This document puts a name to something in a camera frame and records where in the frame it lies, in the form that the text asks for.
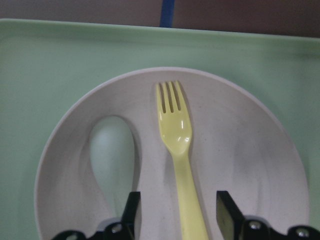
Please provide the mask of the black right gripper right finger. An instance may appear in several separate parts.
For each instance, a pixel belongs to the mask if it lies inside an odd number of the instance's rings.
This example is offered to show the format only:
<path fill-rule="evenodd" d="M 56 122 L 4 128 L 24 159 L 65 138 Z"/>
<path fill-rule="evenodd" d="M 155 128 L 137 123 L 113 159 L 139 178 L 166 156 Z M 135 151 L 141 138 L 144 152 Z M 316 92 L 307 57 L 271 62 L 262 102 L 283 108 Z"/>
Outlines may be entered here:
<path fill-rule="evenodd" d="M 239 240 L 244 215 L 228 191 L 216 192 L 216 221 L 224 240 Z"/>

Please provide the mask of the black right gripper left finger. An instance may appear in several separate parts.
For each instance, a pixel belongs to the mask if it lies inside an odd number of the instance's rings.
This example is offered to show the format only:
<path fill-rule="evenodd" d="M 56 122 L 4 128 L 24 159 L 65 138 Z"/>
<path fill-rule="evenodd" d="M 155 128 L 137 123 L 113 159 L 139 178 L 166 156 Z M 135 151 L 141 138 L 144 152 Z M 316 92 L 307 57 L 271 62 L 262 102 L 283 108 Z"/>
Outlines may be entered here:
<path fill-rule="evenodd" d="M 132 191 L 129 193 L 127 202 L 121 217 L 121 240 L 135 239 L 135 221 L 138 208 L 141 202 L 141 193 L 139 191 Z"/>

